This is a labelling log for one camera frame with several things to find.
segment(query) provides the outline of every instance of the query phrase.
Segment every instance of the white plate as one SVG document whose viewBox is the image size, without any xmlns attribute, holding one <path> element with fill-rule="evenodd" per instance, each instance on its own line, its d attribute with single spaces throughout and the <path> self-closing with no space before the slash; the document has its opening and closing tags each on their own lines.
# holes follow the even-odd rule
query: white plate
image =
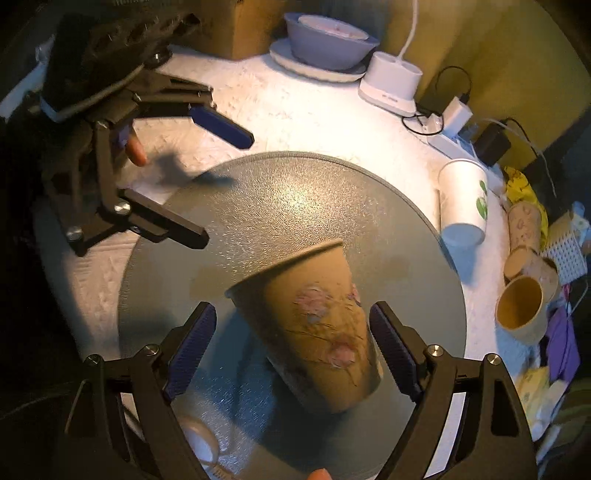
<svg viewBox="0 0 591 480">
<path fill-rule="evenodd" d="M 367 40 L 369 35 L 360 28 L 334 18 L 321 15 L 302 15 L 298 21 L 306 27 L 329 33 L 337 37 L 351 38 L 353 40 Z"/>
<path fill-rule="evenodd" d="M 323 70 L 306 65 L 294 58 L 293 53 L 291 52 L 289 38 L 283 38 L 273 43 L 269 53 L 271 54 L 271 58 L 283 68 L 298 73 L 299 75 L 303 75 L 304 77 L 322 80 L 324 82 L 355 82 L 365 75 L 365 66 L 360 63 L 346 72 L 332 72 L 331 70 Z"/>
</svg>

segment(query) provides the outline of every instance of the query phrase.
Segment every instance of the yellow wall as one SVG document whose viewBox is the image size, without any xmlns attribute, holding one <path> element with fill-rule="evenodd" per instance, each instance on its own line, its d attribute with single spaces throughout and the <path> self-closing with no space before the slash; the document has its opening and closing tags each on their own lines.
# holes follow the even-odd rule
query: yellow wall
<svg viewBox="0 0 591 480">
<path fill-rule="evenodd" d="M 467 69 L 474 82 L 475 117 L 514 116 L 532 141 L 548 147 L 591 103 L 591 77 L 556 23 L 535 0 L 420 0 L 417 35 L 406 59 L 423 70 L 417 99 L 443 109 L 466 89 L 461 72 L 446 72 L 438 92 L 434 77 L 444 66 Z M 411 22 L 411 0 L 392 2 L 382 48 L 397 54 Z M 509 134 L 502 164 L 524 168 L 533 158 Z"/>
</svg>

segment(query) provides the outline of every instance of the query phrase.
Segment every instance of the table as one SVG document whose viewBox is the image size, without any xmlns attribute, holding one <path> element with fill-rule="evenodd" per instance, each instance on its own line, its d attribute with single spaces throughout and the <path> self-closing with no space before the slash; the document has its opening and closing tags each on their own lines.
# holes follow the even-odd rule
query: table
<svg viewBox="0 0 591 480">
<path fill-rule="evenodd" d="M 276 65 L 269 55 L 239 62 L 213 59 L 176 48 L 161 69 L 214 87 L 218 110 L 250 129 L 249 151 L 311 151 L 359 165 L 405 194 L 439 229 L 437 174 L 449 161 L 413 134 L 400 119 L 363 101 L 358 84 L 308 80 Z M 180 186 L 221 162 L 244 155 L 193 125 L 189 119 L 135 122 L 151 164 L 129 163 L 121 183 L 164 203 Z M 486 239 L 475 249 L 450 249 L 466 303 L 465 357 L 499 353 L 515 378 L 530 355 L 495 326 L 495 303 L 504 286 L 502 266 L 509 253 L 501 204 L 489 193 Z M 119 357 L 117 305 L 124 269 L 138 235 L 119 233 L 90 249 L 71 252 L 45 200 L 35 208 L 35 233 L 51 288 L 64 311 L 82 358 L 99 353 Z M 455 395 L 446 428 L 428 474 L 444 468 L 462 410 Z"/>
</svg>

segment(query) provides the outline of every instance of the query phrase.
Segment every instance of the silver bolt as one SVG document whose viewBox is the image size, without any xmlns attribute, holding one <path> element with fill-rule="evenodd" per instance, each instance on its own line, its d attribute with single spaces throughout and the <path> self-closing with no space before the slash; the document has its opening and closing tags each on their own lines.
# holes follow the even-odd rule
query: silver bolt
<svg viewBox="0 0 591 480">
<path fill-rule="evenodd" d="M 86 357 L 86 362 L 89 364 L 98 365 L 100 362 L 100 355 L 93 353 L 92 355 Z"/>
<path fill-rule="evenodd" d="M 491 365 L 499 365 L 501 363 L 501 357 L 498 356 L 496 353 L 489 353 L 486 356 L 486 360 L 491 364 Z"/>
<path fill-rule="evenodd" d="M 427 353 L 431 356 L 442 356 L 443 355 L 443 348 L 439 345 L 429 345 L 427 347 Z"/>
<path fill-rule="evenodd" d="M 82 238 L 82 228 L 79 226 L 71 226 L 66 230 L 66 238 L 69 242 L 76 242 Z"/>
<path fill-rule="evenodd" d="M 114 207 L 117 215 L 129 215 L 131 213 L 131 205 L 127 202 L 119 202 Z"/>
<path fill-rule="evenodd" d="M 158 353 L 159 350 L 160 347 L 155 343 L 150 343 L 149 345 L 146 345 L 144 348 L 142 348 L 142 351 L 145 356 L 154 356 Z"/>
</svg>

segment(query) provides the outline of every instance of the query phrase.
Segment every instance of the cardboard box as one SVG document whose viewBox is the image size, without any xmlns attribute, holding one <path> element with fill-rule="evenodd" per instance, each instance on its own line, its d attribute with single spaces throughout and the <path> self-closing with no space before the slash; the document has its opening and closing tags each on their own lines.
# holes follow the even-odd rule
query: cardboard box
<svg viewBox="0 0 591 480">
<path fill-rule="evenodd" d="M 175 43 L 228 60 L 269 51 L 287 36 L 286 12 L 314 12 L 314 0 L 194 0 L 186 3 L 199 26 Z"/>
</svg>

